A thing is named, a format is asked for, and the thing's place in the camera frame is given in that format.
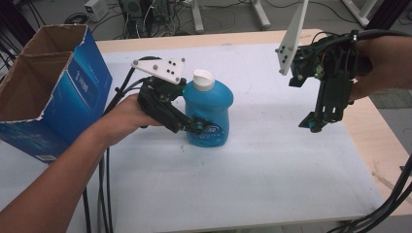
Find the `white 3d-printed bracket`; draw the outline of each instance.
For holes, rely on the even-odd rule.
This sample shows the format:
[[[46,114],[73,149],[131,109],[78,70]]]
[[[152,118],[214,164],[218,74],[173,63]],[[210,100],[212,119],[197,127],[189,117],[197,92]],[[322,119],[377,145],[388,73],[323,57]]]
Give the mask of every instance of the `white 3d-printed bracket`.
[[[184,58],[134,60],[131,66],[170,83],[178,84],[182,78],[184,63]]]
[[[296,54],[299,44],[300,31],[302,30],[303,21],[306,15],[306,9],[308,6],[308,0],[300,0],[299,6],[294,13],[293,19],[289,24],[288,31],[281,45],[276,52],[278,53],[278,59],[280,64],[279,73],[286,75],[291,68],[294,55]]]

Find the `bottle label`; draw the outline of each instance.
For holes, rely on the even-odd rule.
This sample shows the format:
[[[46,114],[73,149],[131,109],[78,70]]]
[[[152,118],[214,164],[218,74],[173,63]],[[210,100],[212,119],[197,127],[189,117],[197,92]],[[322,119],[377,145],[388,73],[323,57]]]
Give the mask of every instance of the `bottle label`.
[[[191,138],[203,146],[220,146],[224,143],[224,131],[217,124],[210,125],[202,134],[190,134]]]

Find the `blue cardboard box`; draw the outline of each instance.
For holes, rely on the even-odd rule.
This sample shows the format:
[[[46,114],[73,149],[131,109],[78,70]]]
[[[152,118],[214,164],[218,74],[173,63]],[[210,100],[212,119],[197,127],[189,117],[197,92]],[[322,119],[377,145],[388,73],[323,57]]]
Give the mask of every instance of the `blue cardboard box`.
[[[53,162],[101,117],[111,83],[86,25],[42,27],[0,84],[0,139]]]

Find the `blue liquid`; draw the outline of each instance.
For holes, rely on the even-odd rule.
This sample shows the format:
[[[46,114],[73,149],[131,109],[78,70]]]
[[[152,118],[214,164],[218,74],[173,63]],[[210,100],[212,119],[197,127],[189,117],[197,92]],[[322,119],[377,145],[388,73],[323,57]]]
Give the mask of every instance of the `blue liquid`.
[[[233,93],[219,81],[208,91],[197,90],[193,82],[185,86],[186,115],[204,118],[213,125],[200,135],[187,133],[191,144],[202,148],[222,146],[229,135],[228,108],[233,103]]]

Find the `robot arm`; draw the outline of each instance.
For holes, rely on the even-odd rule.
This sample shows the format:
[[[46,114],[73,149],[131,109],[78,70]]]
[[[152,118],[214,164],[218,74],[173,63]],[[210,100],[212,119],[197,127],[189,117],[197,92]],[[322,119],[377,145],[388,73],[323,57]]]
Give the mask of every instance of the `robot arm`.
[[[355,43],[381,36],[409,36],[405,33],[370,30],[359,33],[330,35],[309,46],[298,46],[308,0],[301,0],[288,31],[276,52],[280,70],[286,75],[292,69],[289,86],[301,87],[307,78],[320,81],[314,112],[299,124],[311,132],[321,132],[328,123],[342,120],[348,106],[355,75],[366,74],[372,69],[367,57],[359,56]]]
[[[133,61],[134,69],[152,75],[142,80],[138,104],[143,112],[174,133],[183,130],[201,134],[211,123],[202,118],[189,118],[171,103],[182,96],[187,83],[182,78],[184,62],[184,59],[158,57]]]

